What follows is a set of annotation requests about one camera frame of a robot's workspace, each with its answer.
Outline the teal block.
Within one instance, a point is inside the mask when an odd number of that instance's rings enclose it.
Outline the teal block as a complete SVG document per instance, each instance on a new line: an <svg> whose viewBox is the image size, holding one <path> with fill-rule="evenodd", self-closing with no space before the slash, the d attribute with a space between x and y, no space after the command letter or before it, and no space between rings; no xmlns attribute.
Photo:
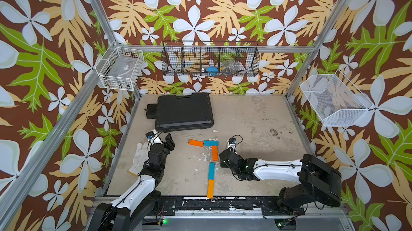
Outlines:
<svg viewBox="0 0 412 231"><path fill-rule="evenodd" d="M205 140L203 142L204 147L219 146L219 141L217 140Z"/></svg>
<svg viewBox="0 0 412 231"><path fill-rule="evenodd" d="M215 179L215 163L211 162L209 164L209 173L208 173L208 180L214 180Z"/></svg>

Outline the orange block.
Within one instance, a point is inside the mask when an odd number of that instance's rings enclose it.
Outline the orange block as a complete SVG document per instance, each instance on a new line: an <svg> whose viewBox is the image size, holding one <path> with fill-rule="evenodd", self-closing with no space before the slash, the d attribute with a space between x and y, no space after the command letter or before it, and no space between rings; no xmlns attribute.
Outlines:
<svg viewBox="0 0 412 231"><path fill-rule="evenodd" d="M207 198L208 199L213 199L214 197L214 184L215 181L212 179L208 180L208 190L207 190Z"/></svg>
<svg viewBox="0 0 412 231"><path fill-rule="evenodd" d="M189 140L188 142L189 145L192 146L197 146L197 147L203 147L204 146L204 142L203 141L198 141L198 140Z"/></svg>
<svg viewBox="0 0 412 231"><path fill-rule="evenodd" d="M212 160L213 161L218 161L218 147L217 146L212 146Z"/></svg>

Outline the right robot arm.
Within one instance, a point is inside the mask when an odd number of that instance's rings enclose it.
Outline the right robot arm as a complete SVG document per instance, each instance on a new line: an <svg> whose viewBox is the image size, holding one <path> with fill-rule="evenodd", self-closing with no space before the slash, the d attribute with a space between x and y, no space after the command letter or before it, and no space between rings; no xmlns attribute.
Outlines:
<svg viewBox="0 0 412 231"><path fill-rule="evenodd" d="M302 206L321 203L341 205L341 173L317 157L305 154L300 160L265 161L243 159L233 147L220 153L221 166L230 169L239 181L281 180L294 182L294 187L281 189L275 209L282 213L302 213Z"/></svg>

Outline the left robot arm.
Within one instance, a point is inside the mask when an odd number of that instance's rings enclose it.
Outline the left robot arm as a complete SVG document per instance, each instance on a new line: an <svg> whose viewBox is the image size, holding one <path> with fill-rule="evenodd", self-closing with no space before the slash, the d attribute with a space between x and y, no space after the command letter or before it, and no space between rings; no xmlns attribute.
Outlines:
<svg viewBox="0 0 412 231"><path fill-rule="evenodd" d="M174 150L171 134L161 140L159 133L146 134L150 149L137 181L111 203L99 204L91 218L89 231L132 231L149 213L161 209L161 193L156 187L164 176L167 156Z"/></svg>

